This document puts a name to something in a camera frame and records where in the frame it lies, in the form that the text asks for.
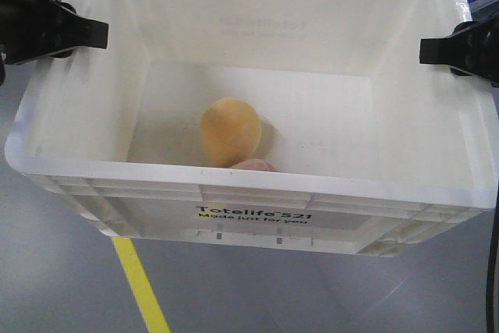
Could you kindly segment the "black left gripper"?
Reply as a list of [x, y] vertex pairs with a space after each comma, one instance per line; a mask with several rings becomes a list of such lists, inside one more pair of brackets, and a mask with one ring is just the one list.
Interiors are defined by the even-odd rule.
[[43, 42], [41, 27], [49, 12], [61, 6], [58, 22], [58, 52], [51, 58], [68, 58], [74, 48], [106, 49], [108, 24], [76, 13], [69, 3], [58, 0], [1, 0], [1, 82], [5, 65], [19, 64], [42, 56], [36, 49]]

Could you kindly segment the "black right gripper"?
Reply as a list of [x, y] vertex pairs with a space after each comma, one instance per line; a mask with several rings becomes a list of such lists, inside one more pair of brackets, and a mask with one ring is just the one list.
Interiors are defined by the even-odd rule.
[[[466, 56], [470, 71], [457, 67], [464, 63]], [[473, 74], [498, 87], [498, 17], [476, 24], [473, 21], [460, 23], [446, 37], [421, 39], [419, 63], [450, 66], [456, 76]]]

